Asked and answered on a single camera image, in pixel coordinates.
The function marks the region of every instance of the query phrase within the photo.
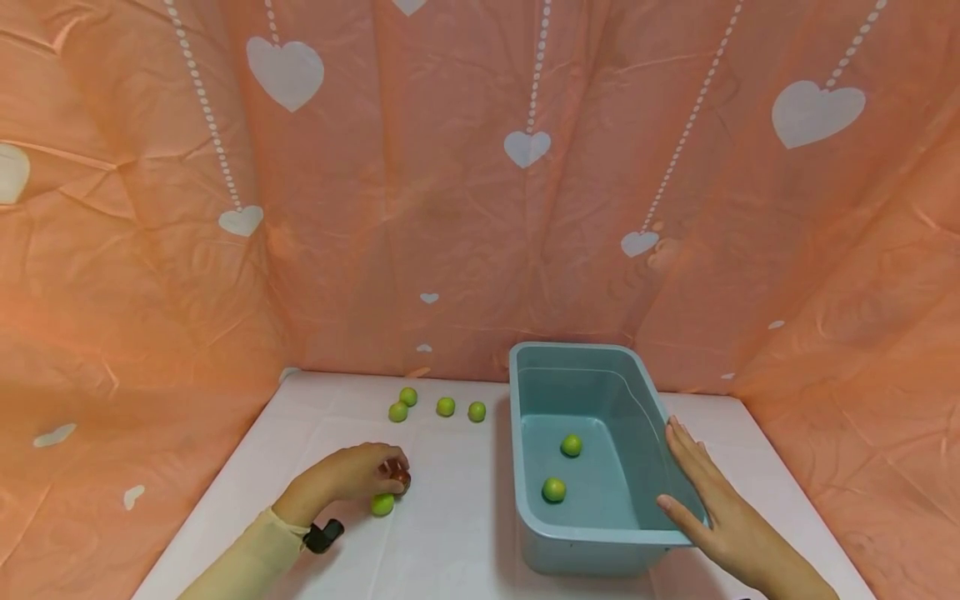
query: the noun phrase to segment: beige sleeve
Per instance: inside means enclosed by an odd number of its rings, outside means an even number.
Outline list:
[[[307,531],[284,523],[267,509],[180,600],[263,600],[297,561]]]

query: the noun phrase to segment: green ball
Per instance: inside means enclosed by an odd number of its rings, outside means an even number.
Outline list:
[[[455,410],[457,410],[457,404],[453,398],[444,396],[437,400],[437,414],[441,417],[449,417]]]
[[[547,477],[543,482],[543,498],[547,502],[563,502],[566,498],[566,484],[556,477]]]
[[[400,390],[400,401],[407,406],[413,406],[417,403],[417,390],[413,388],[403,388]]]
[[[403,402],[394,402],[390,405],[390,412],[387,414],[394,423],[399,423],[407,419],[407,405]]]
[[[487,417],[487,407],[484,406],[483,402],[471,402],[467,408],[467,416],[473,422],[478,423]]]
[[[389,515],[394,509],[394,495],[391,493],[382,493],[376,495],[370,501],[370,512],[375,516]]]
[[[584,443],[580,441],[580,438],[572,433],[566,436],[560,444],[560,451],[570,458],[576,458],[580,456],[580,452],[583,449]]]

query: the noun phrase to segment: blue plastic basin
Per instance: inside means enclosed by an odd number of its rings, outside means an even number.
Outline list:
[[[510,353],[516,510],[523,559],[549,575],[631,577],[691,545],[657,507],[661,493],[706,522],[706,511],[663,438],[667,414],[627,348],[528,342]],[[580,456],[561,442],[575,434]],[[563,502],[543,482],[566,483]]]

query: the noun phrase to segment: hand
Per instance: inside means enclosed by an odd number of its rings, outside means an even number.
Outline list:
[[[703,500],[707,528],[669,495],[657,504],[704,554],[744,585],[770,600],[835,600],[836,592],[761,515],[747,503],[675,417],[666,426],[666,443]]]
[[[360,444],[337,450],[298,475],[274,503],[274,513],[290,525],[308,527],[331,502],[403,493],[403,484],[390,478],[387,461],[410,468],[395,445]]]

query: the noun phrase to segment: white tabletop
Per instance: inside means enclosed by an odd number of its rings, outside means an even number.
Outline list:
[[[387,420],[399,390],[420,403],[403,423]],[[441,419],[437,398],[457,413]],[[667,410],[703,440],[734,486],[833,584],[844,600],[876,600],[773,447],[736,399],[662,394]],[[466,408],[487,404],[472,423]],[[173,600],[269,506],[298,473],[337,448],[399,444],[413,485],[393,513],[334,505],[347,532],[322,556],[304,553],[275,600],[759,600],[699,550],[670,552],[634,580],[543,577],[517,547],[505,384],[296,372],[237,447],[134,600]]]

